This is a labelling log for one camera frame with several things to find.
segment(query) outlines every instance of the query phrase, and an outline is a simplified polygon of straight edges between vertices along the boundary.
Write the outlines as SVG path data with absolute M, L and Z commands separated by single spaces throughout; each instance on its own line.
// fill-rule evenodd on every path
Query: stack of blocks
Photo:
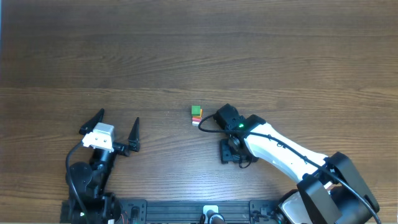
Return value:
M 192 125 L 198 126 L 201 121 L 201 115 L 203 114 L 203 110 L 200 106 L 192 106 Z

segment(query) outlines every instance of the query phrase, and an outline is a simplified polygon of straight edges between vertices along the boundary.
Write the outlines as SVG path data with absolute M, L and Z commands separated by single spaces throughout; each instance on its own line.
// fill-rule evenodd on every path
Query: green block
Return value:
M 192 106 L 192 116 L 200 116 L 200 106 Z

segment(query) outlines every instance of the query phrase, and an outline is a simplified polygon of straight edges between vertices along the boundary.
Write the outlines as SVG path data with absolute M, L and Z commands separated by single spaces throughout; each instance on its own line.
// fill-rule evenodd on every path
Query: wood grain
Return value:
M 65 156 L 100 108 L 120 141 L 141 119 L 142 150 L 119 158 L 109 180 L 118 197 L 278 199 L 294 189 L 264 161 L 221 165 L 223 135 L 193 127 L 190 106 L 210 114 L 225 103 L 311 150 L 348 155 L 382 221 L 397 221 L 397 1 L 2 3 L 0 222 L 59 221 Z

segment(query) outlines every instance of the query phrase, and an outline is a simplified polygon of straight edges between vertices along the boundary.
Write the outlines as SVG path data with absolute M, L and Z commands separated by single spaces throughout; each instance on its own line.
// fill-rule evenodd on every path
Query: wooden surface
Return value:
M 108 182 L 118 197 L 277 199 L 294 189 L 265 161 L 221 165 L 223 135 L 193 127 L 190 106 L 207 115 L 225 103 L 306 148 L 348 155 L 382 221 L 397 221 L 397 1 L 3 0 L 2 9 L 0 222 L 59 221 L 65 156 L 100 108 L 118 140 L 141 118 L 141 151 L 120 157 Z

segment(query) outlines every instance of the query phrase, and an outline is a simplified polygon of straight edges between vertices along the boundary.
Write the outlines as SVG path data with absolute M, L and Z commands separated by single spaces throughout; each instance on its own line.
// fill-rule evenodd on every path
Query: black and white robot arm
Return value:
M 328 157 L 310 151 L 279 134 L 262 118 L 256 115 L 244 118 L 229 104 L 209 117 L 223 130 L 203 129 L 201 124 L 206 118 L 199 129 L 229 136 L 220 144 L 222 163 L 232 161 L 240 166 L 243 161 L 252 163 L 261 158 L 297 183 L 298 191 L 279 204 L 279 212 L 289 223 L 366 223 L 372 216 L 380 223 L 376 199 L 344 154 L 337 152 Z M 346 187 L 327 190 L 338 184 L 331 175 L 340 179 L 341 184 L 346 183 Z

